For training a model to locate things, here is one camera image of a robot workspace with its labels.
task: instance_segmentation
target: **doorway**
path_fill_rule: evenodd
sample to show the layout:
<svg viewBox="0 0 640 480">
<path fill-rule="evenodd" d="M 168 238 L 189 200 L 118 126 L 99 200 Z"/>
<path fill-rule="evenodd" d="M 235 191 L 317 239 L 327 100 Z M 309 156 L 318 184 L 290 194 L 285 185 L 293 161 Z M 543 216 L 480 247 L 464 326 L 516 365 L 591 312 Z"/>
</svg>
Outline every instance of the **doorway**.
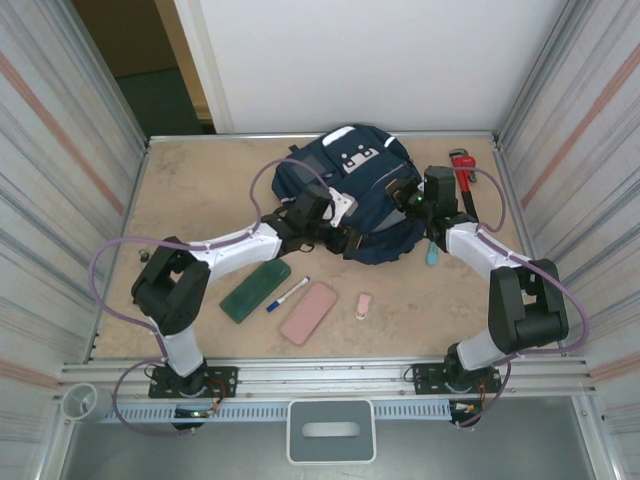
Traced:
<svg viewBox="0 0 640 480">
<path fill-rule="evenodd" d="M 172 0 L 72 0 L 148 138 L 214 134 Z"/>
</svg>

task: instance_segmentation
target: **pink eraser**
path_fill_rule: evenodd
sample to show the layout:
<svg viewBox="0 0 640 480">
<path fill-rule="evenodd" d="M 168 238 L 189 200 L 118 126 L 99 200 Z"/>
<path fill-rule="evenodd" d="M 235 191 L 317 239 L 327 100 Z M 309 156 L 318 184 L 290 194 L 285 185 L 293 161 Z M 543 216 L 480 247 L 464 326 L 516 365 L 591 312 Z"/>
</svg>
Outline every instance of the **pink eraser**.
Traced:
<svg viewBox="0 0 640 480">
<path fill-rule="evenodd" d="M 369 304 L 371 303 L 371 295 L 368 293 L 361 293 L 358 299 L 358 306 L 356 307 L 356 318 L 358 320 L 364 320 L 369 313 Z"/>
</svg>

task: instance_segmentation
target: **dark floor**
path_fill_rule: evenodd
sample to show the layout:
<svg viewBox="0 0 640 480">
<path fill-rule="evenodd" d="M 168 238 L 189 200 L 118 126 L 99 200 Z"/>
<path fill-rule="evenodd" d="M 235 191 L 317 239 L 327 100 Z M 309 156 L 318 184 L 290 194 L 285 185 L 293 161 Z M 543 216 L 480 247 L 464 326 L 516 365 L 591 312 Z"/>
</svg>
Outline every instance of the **dark floor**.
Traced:
<svg viewBox="0 0 640 480">
<path fill-rule="evenodd" d="M 116 82 L 146 137 L 214 133 L 198 122 L 179 69 L 120 77 Z"/>
<path fill-rule="evenodd" d="M 475 431 L 444 421 L 376 422 L 370 465 L 293 466 L 286 423 L 206 424 L 194 436 L 147 438 L 121 425 L 78 425 L 65 480 L 589 480 L 570 398 L 504 399 Z"/>
</svg>

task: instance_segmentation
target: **navy blue backpack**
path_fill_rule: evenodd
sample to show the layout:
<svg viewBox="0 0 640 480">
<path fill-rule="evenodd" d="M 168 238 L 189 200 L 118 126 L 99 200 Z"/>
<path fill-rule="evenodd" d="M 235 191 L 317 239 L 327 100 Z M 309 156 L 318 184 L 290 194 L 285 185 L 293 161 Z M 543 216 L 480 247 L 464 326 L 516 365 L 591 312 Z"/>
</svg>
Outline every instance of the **navy blue backpack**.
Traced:
<svg viewBox="0 0 640 480">
<path fill-rule="evenodd" d="M 373 126 L 349 125 L 302 148 L 290 149 L 289 158 L 306 163 L 330 187 L 355 198 L 355 208 L 341 223 L 358 230 L 363 240 L 358 250 L 345 258 L 367 265 L 394 261 L 423 238 L 424 225 L 407 220 L 385 191 L 397 178 L 422 179 L 398 139 Z M 318 184 L 318 180 L 306 168 L 281 163 L 271 188 L 286 204 L 311 183 Z"/>
</svg>

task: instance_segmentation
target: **wooden tabletop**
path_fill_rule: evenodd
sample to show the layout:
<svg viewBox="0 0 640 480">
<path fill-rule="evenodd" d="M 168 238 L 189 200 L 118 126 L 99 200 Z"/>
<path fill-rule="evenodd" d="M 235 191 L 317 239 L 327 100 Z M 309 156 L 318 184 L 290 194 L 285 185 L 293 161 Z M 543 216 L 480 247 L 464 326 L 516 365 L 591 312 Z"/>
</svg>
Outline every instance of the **wooden tabletop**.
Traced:
<svg viewBox="0 0 640 480">
<path fill-rule="evenodd" d="M 498 176 L 489 142 L 480 138 L 401 138 L 419 170 L 448 165 L 447 153 L 465 148 L 478 166 Z M 249 183 L 266 162 L 286 156 L 292 143 L 308 140 L 176 140 L 153 144 L 128 235 L 182 241 L 206 240 L 250 225 L 255 212 L 248 199 Z M 273 171 L 258 182 L 256 198 L 263 212 L 278 206 L 270 190 Z M 472 192 L 480 218 L 497 224 L 500 199 L 493 184 L 479 176 Z M 519 249 L 511 219 L 496 235 Z M 234 323 L 219 302 L 257 265 L 230 273 L 212 284 L 195 322 L 198 343 L 206 356 L 396 356 L 443 354 L 454 342 L 473 336 L 487 325 L 488 284 L 462 261 L 440 252 L 435 267 L 426 264 L 427 241 L 399 261 L 368 266 L 342 260 L 322 247 L 309 254 L 283 257 L 291 276 L 241 324 Z M 130 289 L 141 271 L 138 250 L 125 245 L 113 277 L 109 304 L 143 318 L 131 303 Z M 280 324 L 304 295 L 301 289 L 267 313 L 271 303 L 302 277 L 322 281 L 338 293 L 338 301 L 306 345 L 298 347 L 279 332 Z M 373 296 L 363 321 L 355 317 L 361 292 Z M 107 317 L 96 357 L 156 355 L 157 345 L 146 330 Z"/>
</svg>

